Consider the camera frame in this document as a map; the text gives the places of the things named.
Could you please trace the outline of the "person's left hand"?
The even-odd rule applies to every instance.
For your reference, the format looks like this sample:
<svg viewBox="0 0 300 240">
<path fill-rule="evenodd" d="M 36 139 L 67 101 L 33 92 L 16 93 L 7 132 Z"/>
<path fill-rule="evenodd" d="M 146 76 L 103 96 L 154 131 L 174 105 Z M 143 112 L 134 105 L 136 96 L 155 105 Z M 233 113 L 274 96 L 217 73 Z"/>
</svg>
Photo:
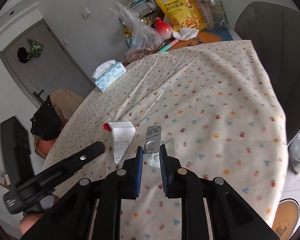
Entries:
<svg viewBox="0 0 300 240">
<path fill-rule="evenodd" d="M 48 209 L 43 209 L 41 213 L 29 213 L 26 214 L 20 221 L 20 231 L 24 235 L 41 217 L 46 213 Z"/>
</svg>

